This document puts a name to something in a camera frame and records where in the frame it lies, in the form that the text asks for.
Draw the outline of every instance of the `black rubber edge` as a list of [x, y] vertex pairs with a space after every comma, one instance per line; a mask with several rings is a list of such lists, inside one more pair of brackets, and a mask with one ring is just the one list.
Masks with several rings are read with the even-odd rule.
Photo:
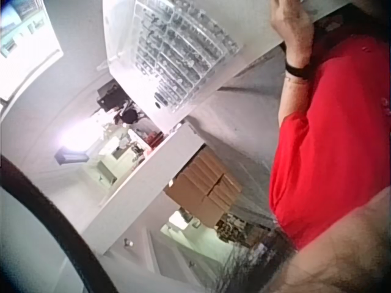
[[89, 293], [118, 292], [92, 250], [67, 218], [3, 155], [0, 176], [0, 185], [32, 212], [52, 234]]

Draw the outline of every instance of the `stacked boxes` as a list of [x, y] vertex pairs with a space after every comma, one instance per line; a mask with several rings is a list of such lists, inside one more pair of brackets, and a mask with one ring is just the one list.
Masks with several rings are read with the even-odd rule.
[[214, 228], [242, 187], [214, 152], [205, 147], [177, 176], [166, 194], [205, 226]]

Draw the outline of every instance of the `black wristband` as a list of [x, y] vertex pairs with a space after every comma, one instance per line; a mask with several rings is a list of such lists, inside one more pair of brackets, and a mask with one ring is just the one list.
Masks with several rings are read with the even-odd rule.
[[302, 78], [304, 80], [310, 79], [311, 66], [308, 64], [304, 68], [296, 68], [288, 64], [288, 61], [285, 61], [285, 69], [289, 74], [296, 76], [297, 78]]

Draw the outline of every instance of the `ceiling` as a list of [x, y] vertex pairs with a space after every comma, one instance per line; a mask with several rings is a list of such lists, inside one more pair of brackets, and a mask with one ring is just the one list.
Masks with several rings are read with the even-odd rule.
[[73, 172], [54, 154], [61, 134], [98, 109], [97, 89], [112, 79], [106, 59], [101, 0], [45, 1], [63, 58], [18, 98], [1, 123], [1, 151], [37, 183]]

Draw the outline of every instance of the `red shirt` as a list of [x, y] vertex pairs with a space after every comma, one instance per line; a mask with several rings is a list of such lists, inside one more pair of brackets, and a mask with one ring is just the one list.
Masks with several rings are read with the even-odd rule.
[[318, 67], [307, 114], [282, 123], [270, 206], [298, 249], [390, 185], [389, 66], [387, 44], [345, 39]]

